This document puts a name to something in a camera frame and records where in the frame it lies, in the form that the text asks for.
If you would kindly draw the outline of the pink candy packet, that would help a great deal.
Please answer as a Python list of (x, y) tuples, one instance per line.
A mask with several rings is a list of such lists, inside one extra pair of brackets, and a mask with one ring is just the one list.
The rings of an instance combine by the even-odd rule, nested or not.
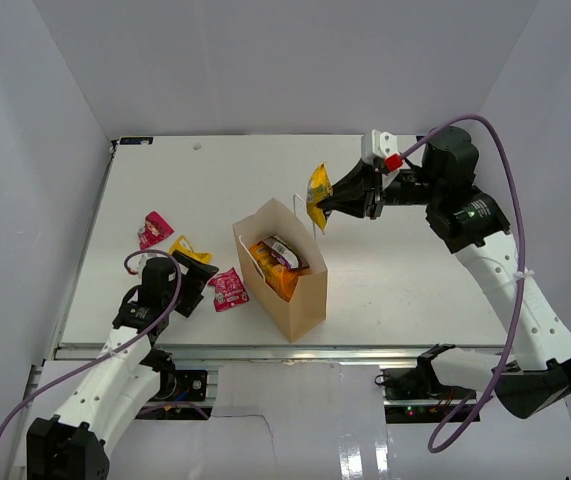
[(213, 276), (208, 285), (214, 289), (213, 305), (216, 312), (223, 312), (247, 303), (250, 298), (234, 268)]

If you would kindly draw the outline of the yellow M&M's packet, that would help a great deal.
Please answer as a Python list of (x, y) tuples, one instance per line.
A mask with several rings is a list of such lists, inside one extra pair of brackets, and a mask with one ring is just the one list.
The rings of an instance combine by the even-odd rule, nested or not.
[(306, 190), (306, 212), (313, 224), (325, 231), (329, 215), (319, 203), (333, 194), (332, 184), (325, 164), (320, 164), (311, 174)]

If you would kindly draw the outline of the orange yellow snack multipack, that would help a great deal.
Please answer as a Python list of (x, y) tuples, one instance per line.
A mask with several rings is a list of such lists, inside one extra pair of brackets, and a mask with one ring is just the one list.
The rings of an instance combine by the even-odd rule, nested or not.
[(294, 294), (299, 274), (281, 265), (263, 242), (251, 246), (249, 252), (263, 273), (265, 282), (279, 297), (289, 302)]

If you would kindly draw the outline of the dark brown M&M's packet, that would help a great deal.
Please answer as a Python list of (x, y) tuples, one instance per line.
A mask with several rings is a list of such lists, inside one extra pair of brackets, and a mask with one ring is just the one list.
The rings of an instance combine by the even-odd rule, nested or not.
[(307, 260), (298, 251), (278, 235), (272, 235), (263, 240), (270, 254), (286, 269), (303, 271), (309, 268)]

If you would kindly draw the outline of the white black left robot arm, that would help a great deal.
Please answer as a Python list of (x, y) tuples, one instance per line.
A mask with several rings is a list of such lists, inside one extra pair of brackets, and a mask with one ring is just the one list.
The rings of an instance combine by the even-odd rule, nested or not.
[(156, 342), (171, 313), (194, 312), (217, 272), (179, 252), (150, 253), (80, 384), (50, 417), (32, 421), (27, 478), (105, 479), (117, 442), (137, 416), (165, 407), (196, 408), (205, 399), (207, 372), (177, 369), (171, 353)]

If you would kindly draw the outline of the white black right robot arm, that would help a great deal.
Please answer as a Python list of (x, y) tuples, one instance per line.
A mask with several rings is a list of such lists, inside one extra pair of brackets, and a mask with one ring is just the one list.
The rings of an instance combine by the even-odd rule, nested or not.
[(451, 387), (494, 396), (526, 419), (571, 394), (571, 332), (518, 264), (518, 247), (497, 202), (475, 184), (479, 152), (462, 128), (449, 126), (427, 140), (422, 162), (405, 163), (396, 138), (374, 130), (361, 139), (361, 158), (335, 184), (322, 170), (310, 178), (307, 210), (323, 227), (333, 212), (376, 219), (386, 206), (423, 205), (426, 221), (479, 285), (512, 338), (504, 367), (498, 358), (436, 345), (416, 367), (384, 385), (390, 398), (437, 399)]

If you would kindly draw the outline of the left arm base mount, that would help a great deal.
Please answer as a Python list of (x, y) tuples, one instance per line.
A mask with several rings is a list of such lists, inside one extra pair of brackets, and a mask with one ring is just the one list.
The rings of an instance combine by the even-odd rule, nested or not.
[(167, 400), (201, 402), (207, 397), (206, 370), (174, 370), (168, 375)]

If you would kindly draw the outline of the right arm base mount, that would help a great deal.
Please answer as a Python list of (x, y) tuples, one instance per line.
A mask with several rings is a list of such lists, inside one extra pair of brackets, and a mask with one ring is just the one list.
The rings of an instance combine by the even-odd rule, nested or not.
[(470, 393), (460, 387), (437, 387), (429, 392), (413, 368), (383, 369), (374, 384), (383, 391), (388, 425), (436, 425)]

